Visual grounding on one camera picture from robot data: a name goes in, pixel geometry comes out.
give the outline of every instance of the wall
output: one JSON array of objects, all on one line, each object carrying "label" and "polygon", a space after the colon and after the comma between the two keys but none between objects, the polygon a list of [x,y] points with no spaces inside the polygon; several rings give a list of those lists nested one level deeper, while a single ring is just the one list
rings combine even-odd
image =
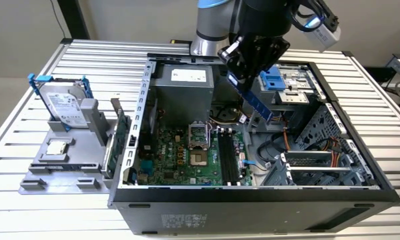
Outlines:
[{"label": "wall", "polygon": [[[54,1],[70,36],[60,7]],[[0,77],[39,73],[62,39],[50,0],[0,0]]]},{"label": "wall", "polygon": [[[193,40],[198,0],[82,0],[99,40],[169,43]],[[331,50],[353,51],[366,65],[383,65],[400,53],[400,0],[327,0],[341,19],[342,40]],[[293,48],[314,49],[298,29]]]},{"label": "wall", "polygon": [[[70,36],[59,5],[58,17]],[[400,0],[327,0],[341,18],[342,40],[366,65],[383,65],[400,53]],[[81,0],[94,39],[161,42],[193,40],[198,0]],[[26,77],[48,61],[63,33],[48,0],[0,0],[0,77]],[[293,48],[313,49],[303,34],[286,35]]]}]

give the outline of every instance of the green circuit board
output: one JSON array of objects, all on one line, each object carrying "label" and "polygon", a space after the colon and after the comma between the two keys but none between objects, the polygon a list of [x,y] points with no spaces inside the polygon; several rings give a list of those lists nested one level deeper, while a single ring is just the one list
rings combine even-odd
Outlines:
[{"label": "green circuit board", "polygon": [[[162,128],[157,140],[157,155],[153,160],[153,172],[149,176],[149,185],[193,185],[222,186],[222,163],[218,133],[210,136],[210,148],[189,148],[189,128]],[[243,145],[243,135],[234,135],[235,145]],[[251,186],[251,173],[246,168],[246,176],[241,184]]]}]

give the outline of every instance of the ram slot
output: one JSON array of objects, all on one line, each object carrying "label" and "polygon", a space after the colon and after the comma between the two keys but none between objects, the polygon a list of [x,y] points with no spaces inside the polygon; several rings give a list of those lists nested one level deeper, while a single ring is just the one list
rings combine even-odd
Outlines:
[{"label": "ram slot", "polygon": [[234,138],[230,132],[218,134],[218,144],[222,180],[225,183],[237,183],[239,181],[239,170]]}]

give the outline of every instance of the label sticker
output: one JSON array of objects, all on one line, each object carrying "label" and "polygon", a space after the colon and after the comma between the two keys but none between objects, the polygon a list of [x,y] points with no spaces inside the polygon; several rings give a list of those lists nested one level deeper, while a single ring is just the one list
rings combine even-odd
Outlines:
[{"label": "label sticker", "polygon": [[193,69],[174,69],[171,81],[181,82],[207,82],[207,71]]},{"label": "label sticker", "polygon": [[239,122],[245,124],[247,122],[247,119],[249,119],[247,115],[242,114]]},{"label": "label sticker", "polygon": [[70,93],[48,92],[47,98],[63,123],[74,128],[89,126],[78,98]]},{"label": "label sticker", "polygon": [[205,228],[207,224],[207,214],[162,214],[165,228]]},{"label": "label sticker", "polygon": [[56,169],[56,170],[64,170],[63,166],[47,166],[47,169]]}]

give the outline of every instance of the aluminum slotted table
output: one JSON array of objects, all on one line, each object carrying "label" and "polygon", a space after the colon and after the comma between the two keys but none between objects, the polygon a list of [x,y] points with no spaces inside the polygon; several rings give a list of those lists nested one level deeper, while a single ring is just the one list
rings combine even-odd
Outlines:
[{"label": "aluminum slotted table", "polygon": [[[147,53],[190,53],[187,44],[74,40],[63,43],[42,75],[91,81],[99,108],[117,117],[110,99],[119,97],[126,113],[137,108]],[[315,62],[370,151],[400,195],[400,109],[358,60],[339,51],[290,50],[282,60]],[[48,111],[30,89],[0,128],[0,239],[130,238],[133,232],[107,194],[20,195],[20,182],[50,126]],[[400,205],[339,233],[158,236],[162,239],[400,240]]]}]

